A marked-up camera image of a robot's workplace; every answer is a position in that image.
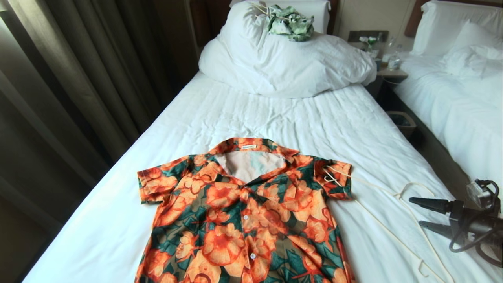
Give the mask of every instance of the shirt label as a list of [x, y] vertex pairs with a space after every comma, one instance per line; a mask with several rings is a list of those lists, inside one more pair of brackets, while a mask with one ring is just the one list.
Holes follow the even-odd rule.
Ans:
[[248, 146], [243, 146], [241, 149], [242, 150], [247, 150], [247, 149], [256, 149], [257, 145], [248, 145]]

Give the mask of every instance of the trash bin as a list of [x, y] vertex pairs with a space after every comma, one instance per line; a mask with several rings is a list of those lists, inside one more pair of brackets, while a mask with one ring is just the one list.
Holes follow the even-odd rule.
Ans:
[[391, 118], [391, 121], [400, 129], [406, 139], [409, 139], [415, 130], [416, 124], [412, 118], [405, 112], [387, 111], [386, 114]]

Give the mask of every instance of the shirt sleeve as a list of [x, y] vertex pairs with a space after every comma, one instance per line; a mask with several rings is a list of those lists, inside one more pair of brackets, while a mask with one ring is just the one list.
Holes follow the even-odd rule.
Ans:
[[159, 203], [176, 188], [180, 180], [189, 174], [193, 156], [185, 156], [171, 162], [138, 172], [141, 203]]
[[336, 160], [318, 160], [314, 164], [314, 179], [328, 198], [351, 200], [351, 164]]

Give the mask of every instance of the hotel room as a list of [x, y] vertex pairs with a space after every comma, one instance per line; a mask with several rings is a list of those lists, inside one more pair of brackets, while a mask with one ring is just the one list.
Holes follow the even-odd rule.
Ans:
[[502, 6], [0, 0], [2, 281], [502, 281]]

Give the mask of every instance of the floor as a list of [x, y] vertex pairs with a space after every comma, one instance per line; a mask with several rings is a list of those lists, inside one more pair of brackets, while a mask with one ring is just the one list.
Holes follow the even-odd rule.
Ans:
[[[459, 165], [452, 160], [447, 149], [437, 140], [431, 131], [419, 118], [396, 96], [392, 85], [382, 85], [379, 104], [385, 111], [402, 111], [416, 122], [416, 130], [409, 138], [409, 142], [428, 161], [436, 175], [447, 189], [458, 200], [467, 201], [466, 185], [471, 182]], [[473, 202], [466, 202], [470, 208], [476, 208]]]
[[36, 222], [0, 197], [0, 274], [2, 282], [19, 282], [27, 267], [47, 246], [49, 234]]

